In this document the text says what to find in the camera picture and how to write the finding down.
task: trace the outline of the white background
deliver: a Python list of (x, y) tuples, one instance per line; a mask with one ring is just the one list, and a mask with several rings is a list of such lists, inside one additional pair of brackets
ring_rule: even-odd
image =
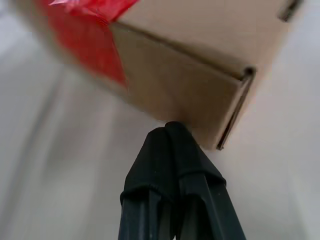
[[(248, 240), (320, 239), (320, 3), (305, 1), (225, 150), (207, 155)], [(53, 59), (0, 2), (0, 239), (116, 240), (163, 124)]]

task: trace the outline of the red plastic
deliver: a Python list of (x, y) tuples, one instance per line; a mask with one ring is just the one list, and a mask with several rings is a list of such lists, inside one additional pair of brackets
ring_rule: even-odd
[(89, 69), (126, 85), (108, 24), (137, 0), (39, 0), (59, 41)]

